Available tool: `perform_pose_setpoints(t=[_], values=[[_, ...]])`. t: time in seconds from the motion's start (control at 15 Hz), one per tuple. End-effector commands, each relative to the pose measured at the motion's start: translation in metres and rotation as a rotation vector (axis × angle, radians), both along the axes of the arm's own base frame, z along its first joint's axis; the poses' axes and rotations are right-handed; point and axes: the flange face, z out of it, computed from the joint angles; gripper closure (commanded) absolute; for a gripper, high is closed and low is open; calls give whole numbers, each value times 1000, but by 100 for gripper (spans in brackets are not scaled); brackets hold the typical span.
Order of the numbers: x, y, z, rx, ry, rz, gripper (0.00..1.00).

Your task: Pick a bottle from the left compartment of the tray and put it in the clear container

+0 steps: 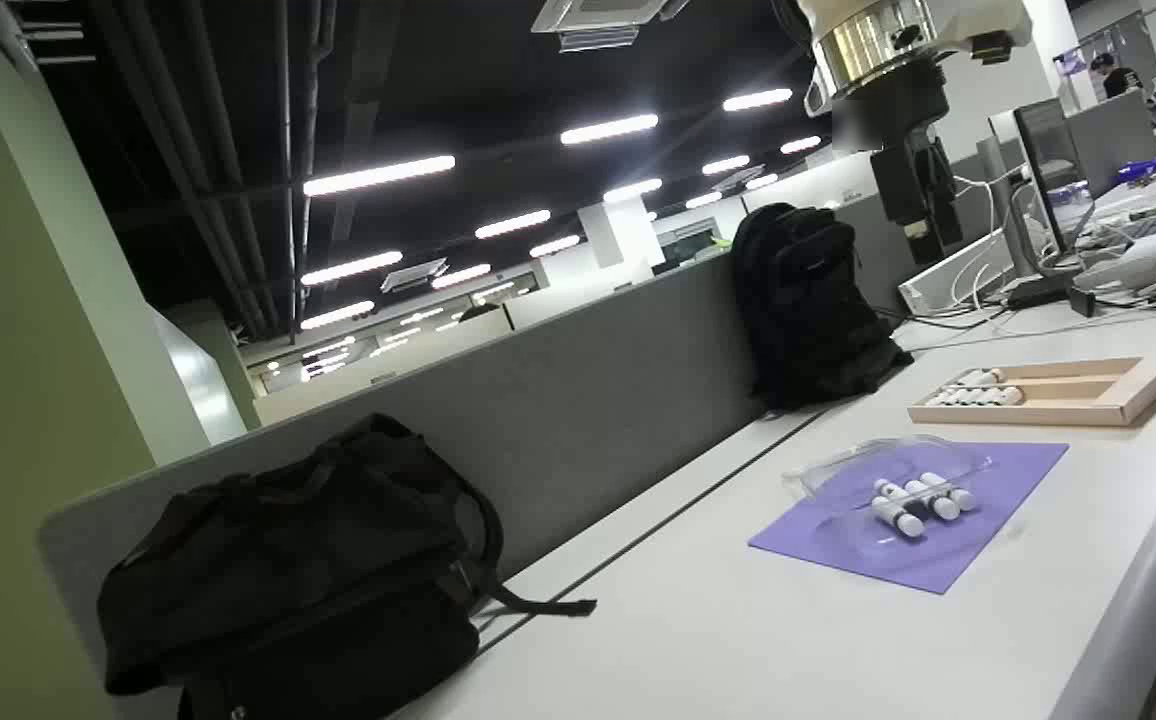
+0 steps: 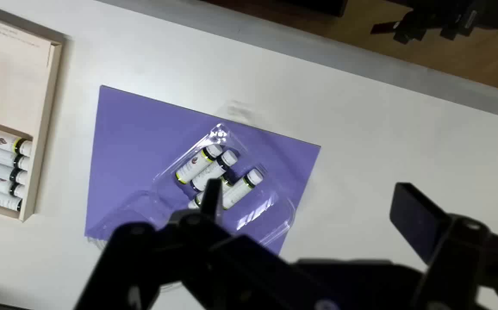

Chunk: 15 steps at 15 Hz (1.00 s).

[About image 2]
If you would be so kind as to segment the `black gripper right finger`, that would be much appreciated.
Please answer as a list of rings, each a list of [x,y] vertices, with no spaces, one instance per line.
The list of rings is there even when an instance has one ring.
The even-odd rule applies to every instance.
[[[412,183],[396,183],[389,221],[427,266],[413,310],[486,310],[481,288],[498,295],[498,235],[486,224],[448,214]]]

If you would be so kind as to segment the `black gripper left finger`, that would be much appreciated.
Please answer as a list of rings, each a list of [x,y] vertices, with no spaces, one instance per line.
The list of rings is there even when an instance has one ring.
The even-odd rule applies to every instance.
[[[210,180],[200,211],[179,211],[157,230],[119,226],[74,310],[150,310],[165,285],[184,285],[205,310],[295,310],[288,266],[215,217],[222,183]]]

